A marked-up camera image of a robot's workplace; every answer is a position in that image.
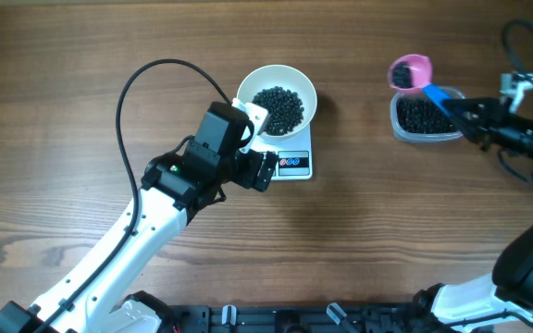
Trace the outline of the pink scoop with blue handle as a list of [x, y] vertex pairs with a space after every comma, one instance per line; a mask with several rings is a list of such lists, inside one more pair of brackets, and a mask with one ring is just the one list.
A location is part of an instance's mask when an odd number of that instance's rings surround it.
[[[412, 73], [413, 87], [411, 89], [400, 89], [391, 83], [391, 71], [393, 67], [400, 63], [407, 62]], [[449, 111], [442, 105], [445, 100], [451, 99], [444, 90], [432, 83], [433, 67], [430, 59], [425, 55], [409, 54], [396, 59], [387, 71], [387, 80], [390, 87], [398, 93], [405, 95], [424, 94], [446, 117], [450, 117]]]

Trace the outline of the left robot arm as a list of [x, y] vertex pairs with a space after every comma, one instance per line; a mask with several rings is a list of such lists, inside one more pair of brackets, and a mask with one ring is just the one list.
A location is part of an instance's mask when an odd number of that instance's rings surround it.
[[208, 205], [222, 202], [222, 185], [265, 191], [277, 156], [251, 149], [267, 124], [261, 106], [214, 102], [182, 153], [147, 166], [138, 193], [86, 256], [30, 307], [8, 302], [0, 332], [158, 332], [176, 320], [145, 293], [125, 290], [152, 257]]

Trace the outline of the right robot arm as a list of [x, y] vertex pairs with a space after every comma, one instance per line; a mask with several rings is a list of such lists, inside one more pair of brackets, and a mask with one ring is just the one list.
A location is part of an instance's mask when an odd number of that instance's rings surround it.
[[[495, 98], [444, 99], [453, 124], [483, 148], [501, 148], [533, 159], [533, 121]], [[533, 226], [510, 243], [491, 273], [459, 285], [420, 291], [406, 323], [410, 332], [477, 332], [519, 321], [533, 328]]]

